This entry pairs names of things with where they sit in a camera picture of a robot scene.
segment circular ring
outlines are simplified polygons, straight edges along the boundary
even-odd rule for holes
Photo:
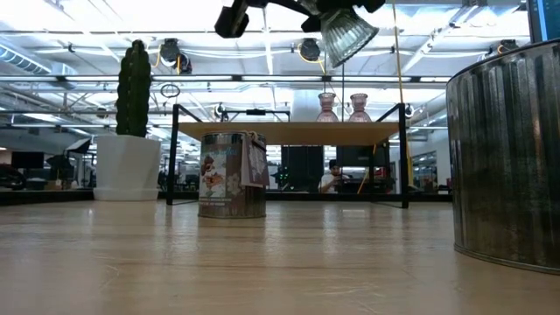
[[[181,89],[175,84],[167,83],[161,87],[159,93],[165,98],[177,97],[181,94]]]

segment yellow pole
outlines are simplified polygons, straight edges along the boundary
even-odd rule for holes
[[[399,31],[396,25],[396,0],[393,0],[393,19],[395,20],[395,52],[396,52],[396,73],[399,77],[399,94],[401,96],[401,103],[404,103],[403,97],[403,74],[401,73],[401,50],[399,49]],[[410,157],[409,142],[406,143],[406,158],[408,160],[408,176],[409,185],[412,183],[412,158]]]

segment white pot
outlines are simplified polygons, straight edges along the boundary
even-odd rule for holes
[[[137,136],[97,137],[96,200],[158,198],[161,143]]]

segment black speaker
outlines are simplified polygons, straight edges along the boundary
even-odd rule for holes
[[[280,187],[299,192],[316,193],[325,173],[322,146],[290,146],[282,148],[282,166],[287,174]]]

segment person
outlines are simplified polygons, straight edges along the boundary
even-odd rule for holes
[[[336,193],[334,187],[340,183],[341,179],[347,179],[348,176],[342,176],[340,166],[336,164],[336,160],[329,161],[330,174],[325,174],[318,184],[318,191],[320,193]]]

